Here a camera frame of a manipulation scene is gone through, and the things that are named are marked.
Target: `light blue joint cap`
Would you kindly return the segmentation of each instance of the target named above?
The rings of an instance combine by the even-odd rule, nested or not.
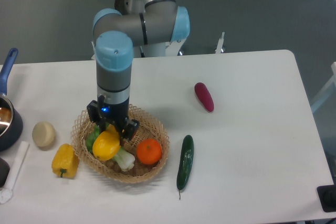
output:
[[[117,14],[119,16],[121,16],[121,13],[119,11],[117,11],[116,9],[111,9],[111,8],[106,8],[103,10],[100,10],[99,12],[97,12],[97,14],[95,15],[95,18],[93,19],[93,28],[94,29],[96,23],[98,22],[98,20],[100,18],[102,18],[103,16],[107,15],[107,14]]]
[[[189,34],[190,34],[190,20],[188,11],[185,7],[179,6],[177,8],[175,26],[170,42],[185,39],[189,36]]]
[[[110,72],[121,72],[133,61],[133,42],[121,31],[107,31],[96,42],[95,55],[97,63]]]

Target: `cucumber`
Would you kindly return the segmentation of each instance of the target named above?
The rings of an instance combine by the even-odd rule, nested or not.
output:
[[[194,140],[190,135],[187,135],[183,139],[182,143],[180,166],[178,168],[177,180],[176,180],[176,185],[179,190],[178,194],[180,196],[179,200],[181,200],[180,191],[183,190],[187,185],[191,168],[193,166],[193,158],[194,158]]]

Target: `saucepan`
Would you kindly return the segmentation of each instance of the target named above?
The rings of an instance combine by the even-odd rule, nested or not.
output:
[[[7,80],[18,50],[12,48],[0,72],[0,152],[10,148],[21,136],[23,122],[7,96]]]

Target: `wicker basket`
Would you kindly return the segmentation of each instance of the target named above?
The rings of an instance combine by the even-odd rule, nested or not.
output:
[[[86,163],[96,172],[103,174],[107,178],[124,182],[124,183],[139,183],[154,177],[165,165],[169,154],[169,137],[163,125],[147,112],[129,105],[130,119],[136,119],[140,122],[140,126],[136,135],[130,142],[125,142],[124,148],[129,153],[135,156],[134,167],[123,172],[119,165],[113,161],[99,161],[91,153],[88,152],[85,140],[93,131],[94,123],[90,122],[88,112],[82,111],[72,127],[71,140],[76,155],[79,159]],[[136,157],[136,147],[144,139],[153,138],[160,142],[162,147],[162,158],[152,166],[143,165]]]

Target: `potato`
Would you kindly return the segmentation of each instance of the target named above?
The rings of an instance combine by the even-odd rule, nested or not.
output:
[[[49,146],[55,140],[55,129],[49,122],[38,122],[33,129],[33,140],[38,147]]]

